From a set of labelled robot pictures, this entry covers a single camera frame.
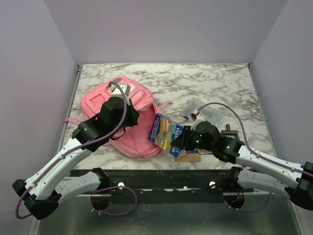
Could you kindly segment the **blue treehouse book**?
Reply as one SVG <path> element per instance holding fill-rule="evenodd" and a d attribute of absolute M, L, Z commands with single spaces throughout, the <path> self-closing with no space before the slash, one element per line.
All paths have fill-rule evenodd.
<path fill-rule="evenodd" d="M 157 113 L 148 139 L 175 158 L 181 155 L 178 147 L 172 147 L 171 142 L 181 135 L 183 126 L 172 121 L 167 116 Z"/>

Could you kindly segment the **pink student backpack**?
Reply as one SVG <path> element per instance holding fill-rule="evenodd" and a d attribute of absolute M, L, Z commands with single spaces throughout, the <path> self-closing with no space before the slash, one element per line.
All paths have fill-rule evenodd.
<path fill-rule="evenodd" d="M 173 104 L 168 100 L 161 106 L 157 106 L 152 92 L 126 76 L 118 76 L 111 81 L 122 85 L 130 86 L 130 91 L 126 96 L 131 99 L 134 108 L 140 113 L 138 125 L 126 128 L 124 133 L 118 131 L 115 137 L 117 140 L 109 140 L 108 145 L 129 158 L 147 158 L 161 156 L 162 149 L 148 139 L 153 126 L 155 115 L 162 113 L 169 105 Z M 109 83 L 106 82 L 95 89 L 89 91 L 81 100 L 81 110 L 85 120 L 100 112 L 102 104 L 111 97 L 112 91 Z"/>

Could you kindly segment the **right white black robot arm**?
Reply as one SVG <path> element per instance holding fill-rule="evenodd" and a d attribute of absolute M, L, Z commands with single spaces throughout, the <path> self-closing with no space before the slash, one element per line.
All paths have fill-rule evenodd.
<path fill-rule="evenodd" d="M 222 135 L 208 121 L 184 126 L 171 143 L 181 150 L 206 150 L 222 162 L 237 164 L 235 175 L 225 179 L 225 187 L 235 192 L 240 188 L 286 194 L 297 206 L 313 209 L 313 164 L 297 164 L 257 152 L 244 142 Z"/>

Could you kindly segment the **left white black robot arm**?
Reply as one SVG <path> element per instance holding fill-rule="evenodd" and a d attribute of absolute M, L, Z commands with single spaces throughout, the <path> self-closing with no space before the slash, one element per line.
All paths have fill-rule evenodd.
<path fill-rule="evenodd" d="M 50 216 L 65 200 L 85 192 L 112 191 L 109 176 L 93 168 L 81 177 L 64 180 L 83 159 L 106 144 L 119 130 L 137 125 L 139 112 L 129 98 L 111 97 L 98 114 L 79 123 L 65 146 L 36 174 L 17 179 L 12 187 L 29 214 L 38 220 Z"/>

